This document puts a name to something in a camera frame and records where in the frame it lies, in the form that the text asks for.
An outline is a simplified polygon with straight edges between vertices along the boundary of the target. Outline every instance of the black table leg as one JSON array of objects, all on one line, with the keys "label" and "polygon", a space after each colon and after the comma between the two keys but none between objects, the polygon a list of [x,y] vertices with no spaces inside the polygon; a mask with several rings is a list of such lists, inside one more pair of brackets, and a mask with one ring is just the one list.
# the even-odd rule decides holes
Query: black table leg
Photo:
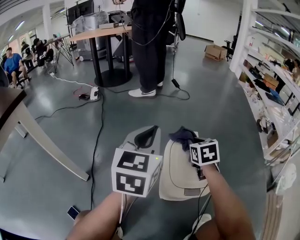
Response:
[{"label": "black table leg", "polygon": [[112,53],[112,43],[111,36],[106,36],[106,55],[108,61],[108,67],[111,72],[113,72],[113,53]]},{"label": "black table leg", "polygon": [[103,87],[103,81],[102,81],[102,76],[101,76],[101,71],[100,71],[100,66],[99,66],[98,53],[97,53],[97,47],[96,47],[96,40],[95,40],[94,37],[90,38],[90,50],[91,50],[94,69],[95,69],[95,74],[96,74],[95,83],[96,83],[97,86]]},{"label": "black table leg", "polygon": [[129,51],[128,51],[128,35],[123,33],[123,51],[124,51],[124,69],[126,78],[131,78],[131,72],[129,68]]}]

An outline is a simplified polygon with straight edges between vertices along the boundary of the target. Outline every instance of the person in blue shirt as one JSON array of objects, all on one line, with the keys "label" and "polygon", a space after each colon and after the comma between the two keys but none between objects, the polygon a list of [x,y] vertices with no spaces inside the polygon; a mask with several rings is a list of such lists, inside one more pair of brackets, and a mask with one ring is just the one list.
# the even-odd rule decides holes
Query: person in blue shirt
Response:
[{"label": "person in blue shirt", "polygon": [[12,53],[12,48],[6,50],[7,60],[4,64],[4,71],[9,79],[13,82],[14,87],[17,87],[17,78],[23,73],[24,78],[28,77],[26,68],[22,63],[22,57],[17,53]]}]

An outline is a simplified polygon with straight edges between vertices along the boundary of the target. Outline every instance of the table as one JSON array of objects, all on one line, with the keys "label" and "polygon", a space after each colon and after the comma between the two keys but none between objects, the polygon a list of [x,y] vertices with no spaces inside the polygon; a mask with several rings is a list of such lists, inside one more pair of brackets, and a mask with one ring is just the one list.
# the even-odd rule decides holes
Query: table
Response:
[{"label": "table", "polygon": [[[90,49],[95,69],[95,84],[99,87],[115,87],[128,82],[132,73],[129,68],[129,52],[128,52],[128,35],[127,33],[131,31],[131,27],[117,27],[109,29],[95,29],[80,34],[74,35],[70,38],[70,41],[78,41],[89,39]],[[113,68],[113,57],[112,57],[112,45],[111,45],[111,35],[122,34],[123,36],[123,50],[124,50],[124,69],[114,69]],[[97,37],[106,38],[106,54],[108,59],[109,70],[101,73],[99,66],[99,59],[96,48]]]},{"label": "table", "polygon": [[[48,41],[45,46],[48,46],[48,45],[52,45],[55,49],[55,59],[56,61],[54,62],[54,73],[56,73],[56,70],[57,70],[57,64],[58,64],[58,61],[59,61],[59,58],[60,58],[60,54],[63,55],[65,57],[65,59],[68,60],[69,63],[71,63],[73,66],[73,61],[72,61],[72,54],[69,50],[69,47],[68,47],[68,43],[66,41],[66,38],[69,37],[70,34],[66,34],[66,35],[63,35],[61,37],[58,37],[56,39],[52,39],[50,41]],[[63,49],[66,53],[66,55],[64,55],[62,52],[61,52],[61,49]]]},{"label": "table", "polygon": [[0,152],[10,133],[20,122],[32,138],[55,160],[79,178],[87,181],[89,175],[74,164],[46,135],[23,103],[24,90],[0,87]]}]

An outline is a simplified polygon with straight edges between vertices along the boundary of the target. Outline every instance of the black table base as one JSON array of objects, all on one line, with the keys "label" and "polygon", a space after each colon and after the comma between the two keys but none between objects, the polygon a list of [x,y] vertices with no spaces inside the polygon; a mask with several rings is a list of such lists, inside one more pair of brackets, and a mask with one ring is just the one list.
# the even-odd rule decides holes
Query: black table base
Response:
[{"label": "black table base", "polygon": [[90,38],[90,49],[95,69],[95,84],[98,87],[116,87],[127,83],[132,78],[132,73],[129,68],[129,52],[128,52],[128,36],[123,34],[123,50],[124,50],[124,69],[113,68],[111,36],[106,36],[106,54],[109,70],[100,71],[99,59],[96,47],[95,38]]}]

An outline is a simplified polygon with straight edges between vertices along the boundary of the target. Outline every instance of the ceiling light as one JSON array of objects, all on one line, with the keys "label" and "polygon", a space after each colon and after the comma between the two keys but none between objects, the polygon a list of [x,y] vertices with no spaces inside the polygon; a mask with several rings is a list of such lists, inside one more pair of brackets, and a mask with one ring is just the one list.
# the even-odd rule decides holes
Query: ceiling light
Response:
[{"label": "ceiling light", "polygon": [[263,27],[263,25],[260,22],[258,22],[258,21],[255,21],[255,22]]},{"label": "ceiling light", "polygon": [[286,30],[285,28],[281,27],[281,29],[287,34],[287,35],[290,35],[289,31]]},{"label": "ceiling light", "polygon": [[20,22],[20,24],[17,26],[17,28],[15,30],[17,31],[20,27],[22,27],[22,25],[23,25],[24,22],[25,21]]}]

